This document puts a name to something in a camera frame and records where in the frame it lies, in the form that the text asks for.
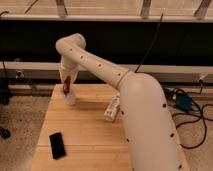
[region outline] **gray floor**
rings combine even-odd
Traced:
[[[0,106],[0,126],[11,131],[0,138],[0,170],[28,171],[50,97],[12,97],[9,106]]]
[[[30,170],[49,100],[50,97],[15,96],[11,98],[9,106],[0,106],[0,126],[10,129],[12,133],[8,140],[0,138],[1,171]],[[208,108],[205,114],[211,117],[213,108]],[[178,123],[187,118],[176,118],[175,121]],[[206,142],[197,149],[185,150],[192,171],[213,171],[213,122],[207,122],[207,126]],[[192,145],[203,135],[202,122],[184,126],[178,132],[183,144]]]

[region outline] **cable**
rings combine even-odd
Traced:
[[[2,16],[4,15],[4,14],[9,14],[10,13],[10,11],[2,11],[2,12],[0,12],[0,19],[2,18]]]
[[[174,92],[174,94],[176,94],[176,93],[182,93],[184,95],[188,95],[187,92],[185,92],[183,89],[180,89],[180,88],[173,89],[173,92]],[[183,116],[193,116],[193,117],[197,118],[196,120],[185,121],[185,122],[179,123],[178,125],[176,125],[177,129],[180,128],[183,125],[186,125],[186,124],[196,123],[196,122],[199,122],[200,120],[203,121],[204,134],[203,134],[202,140],[199,143],[197,143],[196,145],[193,145],[193,146],[186,146],[184,144],[181,144],[181,146],[183,148],[185,148],[185,149],[195,149],[195,148],[198,148],[199,146],[201,146],[205,142],[206,136],[207,136],[208,128],[207,128],[207,125],[206,125],[206,121],[213,121],[213,119],[204,116],[204,110],[205,110],[205,108],[206,107],[213,107],[213,104],[205,104],[201,108],[198,105],[198,103],[195,102],[193,99],[192,99],[192,103],[198,109],[197,112],[199,112],[200,115],[197,115],[197,114],[194,114],[194,113],[175,113],[175,114],[172,115],[173,118],[176,117],[176,116],[181,116],[181,115],[183,115]]]
[[[27,13],[31,10],[31,8],[32,8],[38,1],[39,1],[39,0],[33,1],[33,2],[29,5],[29,7],[24,11],[24,13],[27,14]]]
[[[144,61],[146,60],[146,58],[147,58],[148,55],[150,54],[152,48],[154,47],[155,42],[156,42],[156,40],[157,40],[157,38],[158,38],[158,33],[159,33],[159,30],[160,30],[160,26],[161,26],[162,20],[163,20],[163,13],[161,14],[160,20],[159,20],[158,25],[157,25],[157,27],[156,27],[156,31],[155,31],[154,37],[153,37],[153,39],[152,39],[152,42],[151,42],[149,48],[147,49],[145,55],[144,55],[143,58],[141,59],[141,61],[140,61],[139,65],[138,65],[138,67],[136,68],[135,73],[138,72],[139,68],[141,67],[141,65],[143,65]]]
[[[8,76],[7,68],[5,67],[4,61],[2,61],[2,65],[3,65],[3,68],[4,68],[5,78],[7,79],[7,84],[9,84],[9,76]]]
[[[199,80],[200,90],[199,92],[189,91],[188,94],[202,94],[203,88],[204,88],[204,82],[203,80]]]
[[[16,72],[17,73],[16,73],[16,79],[14,84],[16,84],[17,81],[21,79],[22,81],[26,82],[30,86],[31,95],[34,95],[35,94],[34,92],[36,92],[37,88],[36,88],[36,85],[33,83],[33,81],[30,78],[27,78],[24,75],[23,71],[16,71]]]

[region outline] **smartphone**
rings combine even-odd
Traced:
[[[59,159],[59,158],[65,156],[66,152],[64,149],[64,143],[63,143],[61,132],[52,134],[49,137],[50,137],[53,158]]]

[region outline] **wooden tabletop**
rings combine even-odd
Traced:
[[[32,171],[131,171],[121,115],[110,123],[104,111],[117,91],[107,84],[75,85],[77,101],[67,104],[56,85],[49,103]],[[52,158],[49,135],[61,132],[67,155]],[[184,170],[189,170],[180,148]]]

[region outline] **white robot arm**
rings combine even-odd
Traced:
[[[150,75],[133,73],[95,56],[84,50],[85,45],[85,39],[80,34],[57,41],[56,49],[62,55],[61,78],[66,70],[71,71],[80,64],[120,92],[120,107],[133,170],[183,170],[171,114],[158,81]]]

